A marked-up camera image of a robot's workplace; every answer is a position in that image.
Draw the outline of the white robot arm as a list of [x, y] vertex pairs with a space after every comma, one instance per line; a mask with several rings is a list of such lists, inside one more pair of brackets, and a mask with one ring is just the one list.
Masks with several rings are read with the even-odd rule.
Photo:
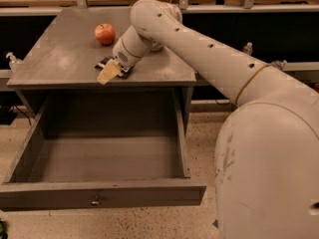
[[286, 73], [183, 26], [179, 9], [139, 0], [98, 80], [171, 49], [236, 105], [215, 146], [220, 239], [319, 239], [319, 94]]

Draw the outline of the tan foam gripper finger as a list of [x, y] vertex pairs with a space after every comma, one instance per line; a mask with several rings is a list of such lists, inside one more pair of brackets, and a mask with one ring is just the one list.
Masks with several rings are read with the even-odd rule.
[[119, 73], [121, 72], [121, 66], [118, 61], [114, 59], [110, 59], [107, 61], [103, 69], [100, 71], [97, 81], [105, 85], [108, 83], [110, 80], [115, 78]]

